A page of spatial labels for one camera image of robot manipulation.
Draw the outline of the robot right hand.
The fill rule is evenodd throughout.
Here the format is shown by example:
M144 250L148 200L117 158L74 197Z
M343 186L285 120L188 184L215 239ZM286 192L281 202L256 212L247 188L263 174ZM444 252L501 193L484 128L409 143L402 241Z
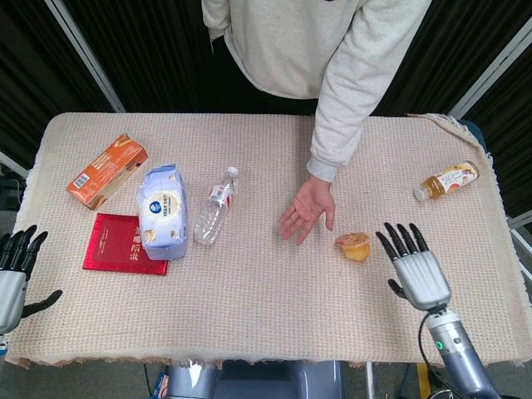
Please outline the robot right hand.
M397 279L388 285L400 298L417 310L437 313L451 300L451 288L436 256L429 250L421 231L409 224L384 224L387 231L376 232L381 245L391 260Z

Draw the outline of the person's left hand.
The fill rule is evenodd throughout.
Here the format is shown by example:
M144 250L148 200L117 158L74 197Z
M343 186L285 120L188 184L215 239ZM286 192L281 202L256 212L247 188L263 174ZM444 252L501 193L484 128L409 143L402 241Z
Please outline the person's left hand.
M323 214L327 230L333 231L335 211L332 184L310 175L282 214L278 233L282 239L290 239L298 234L296 245L300 245Z

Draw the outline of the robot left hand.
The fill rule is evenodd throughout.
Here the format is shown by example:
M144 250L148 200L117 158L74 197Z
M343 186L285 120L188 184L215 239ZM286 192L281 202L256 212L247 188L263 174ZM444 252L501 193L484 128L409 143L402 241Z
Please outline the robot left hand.
M48 232L33 235L37 226L1 236L1 335L12 332L24 318L55 304L63 292L58 289L40 302L26 304L27 286L37 256Z

